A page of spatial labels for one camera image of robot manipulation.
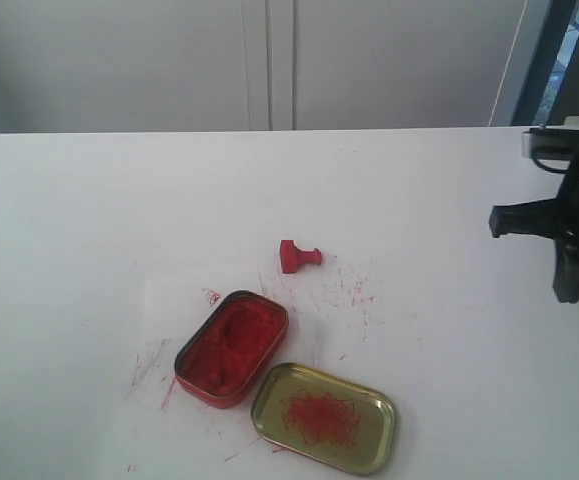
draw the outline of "white table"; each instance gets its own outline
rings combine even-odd
[[[579,478],[579,304],[487,224],[560,182],[521,131],[0,135],[0,479],[344,477],[255,441],[251,397],[170,388],[203,288],[264,290],[278,361],[394,399],[379,477]],[[283,238],[325,264],[282,278]]]

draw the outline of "red fibers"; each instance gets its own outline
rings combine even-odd
[[[288,403],[282,415],[285,427],[300,431],[305,444],[356,445],[360,415],[351,400],[340,400],[330,393],[318,396],[300,390]]]
[[[237,392],[284,325],[281,312],[258,299],[226,305],[185,355],[182,377],[216,397]]]

